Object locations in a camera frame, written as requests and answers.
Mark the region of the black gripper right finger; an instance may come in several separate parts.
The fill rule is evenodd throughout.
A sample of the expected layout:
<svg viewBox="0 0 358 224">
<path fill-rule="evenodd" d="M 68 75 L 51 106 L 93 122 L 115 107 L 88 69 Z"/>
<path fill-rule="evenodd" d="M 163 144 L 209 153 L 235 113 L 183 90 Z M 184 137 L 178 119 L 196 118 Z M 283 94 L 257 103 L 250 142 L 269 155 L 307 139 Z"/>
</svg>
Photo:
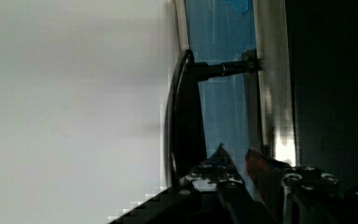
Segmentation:
<svg viewBox="0 0 358 224">
<path fill-rule="evenodd" d="M 284 185 L 312 184 L 314 187 L 338 186 L 338 179 L 314 166 L 291 166 L 249 149 L 246 156 L 246 173 L 252 179 L 264 202 L 278 195 Z"/>
</svg>

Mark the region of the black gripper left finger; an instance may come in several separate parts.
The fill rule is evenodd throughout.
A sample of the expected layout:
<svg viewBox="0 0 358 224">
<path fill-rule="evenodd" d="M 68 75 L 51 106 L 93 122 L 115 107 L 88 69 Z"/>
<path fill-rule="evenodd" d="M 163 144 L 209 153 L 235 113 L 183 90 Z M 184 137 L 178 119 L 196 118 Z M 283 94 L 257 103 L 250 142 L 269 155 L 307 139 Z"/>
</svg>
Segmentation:
<svg viewBox="0 0 358 224">
<path fill-rule="evenodd" d="M 223 144 L 210 157 L 180 177 L 179 186 L 180 195 L 218 192 L 223 188 L 239 189 L 248 194 L 245 180 Z"/>
</svg>

